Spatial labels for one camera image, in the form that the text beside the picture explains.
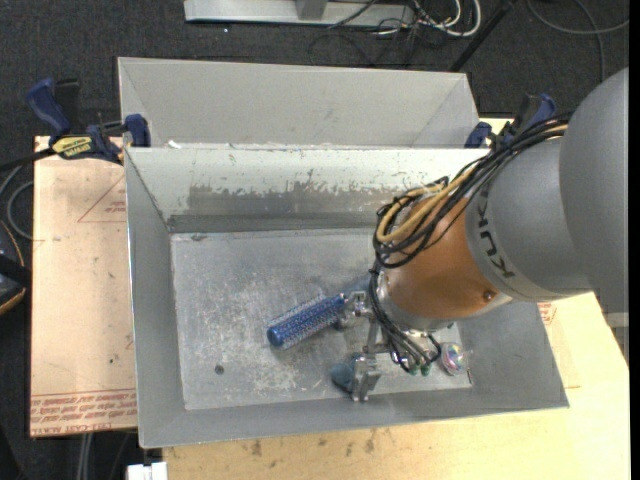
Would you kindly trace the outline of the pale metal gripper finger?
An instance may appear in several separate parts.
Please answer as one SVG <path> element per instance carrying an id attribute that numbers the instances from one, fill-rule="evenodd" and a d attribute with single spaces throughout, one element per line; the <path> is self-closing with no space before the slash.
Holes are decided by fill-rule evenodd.
<path id="1" fill-rule="evenodd" d="M 362 318 L 369 318 L 370 315 L 371 304 L 368 293 L 366 291 L 353 291 L 345 299 L 342 311 L 342 328 L 353 328 Z"/>
<path id="2" fill-rule="evenodd" d="M 351 359 L 350 366 L 352 369 L 351 399 L 354 402 L 366 402 L 381 377 L 376 356 L 356 353 Z"/>

